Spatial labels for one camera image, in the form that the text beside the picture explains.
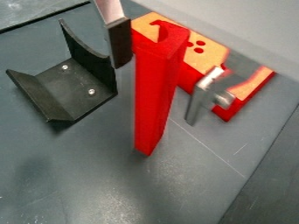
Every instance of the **black metal bracket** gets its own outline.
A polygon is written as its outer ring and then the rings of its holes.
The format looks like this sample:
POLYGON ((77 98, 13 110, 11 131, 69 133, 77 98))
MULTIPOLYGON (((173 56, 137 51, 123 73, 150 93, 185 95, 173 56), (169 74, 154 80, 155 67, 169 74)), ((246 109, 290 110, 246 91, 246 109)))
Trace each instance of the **black metal bracket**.
POLYGON ((71 58, 35 76, 7 74, 47 122, 75 122, 118 95, 118 82, 110 57, 81 41, 63 19, 61 27, 71 58))

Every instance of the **screw hole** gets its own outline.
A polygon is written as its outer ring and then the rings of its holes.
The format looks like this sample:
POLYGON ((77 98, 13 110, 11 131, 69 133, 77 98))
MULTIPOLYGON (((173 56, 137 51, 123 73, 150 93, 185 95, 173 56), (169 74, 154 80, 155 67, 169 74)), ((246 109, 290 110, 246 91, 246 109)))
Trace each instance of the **screw hole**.
POLYGON ((197 41, 197 45, 198 45, 198 46, 206 46, 206 42, 202 41, 202 40, 198 40, 198 41, 197 41))
POLYGON ((204 49, 201 49, 200 47, 197 47, 197 48, 194 49, 194 51, 196 51, 197 53, 204 53, 204 52, 205 52, 204 49))
POLYGON ((194 46, 194 43, 193 42, 188 42, 188 46, 189 47, 193 47, 194 46))

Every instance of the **red block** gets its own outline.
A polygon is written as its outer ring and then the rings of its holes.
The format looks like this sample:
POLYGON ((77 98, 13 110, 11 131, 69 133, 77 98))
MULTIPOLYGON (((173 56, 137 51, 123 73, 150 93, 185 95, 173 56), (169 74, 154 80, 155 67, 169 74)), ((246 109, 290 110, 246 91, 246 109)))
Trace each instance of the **red block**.
POLYGON ((135 148, 147 156, 154 152, 163 133, 181 65, 192 35, 186 28, 161 25, 158 43, 133 30, 135 52, 135 148))

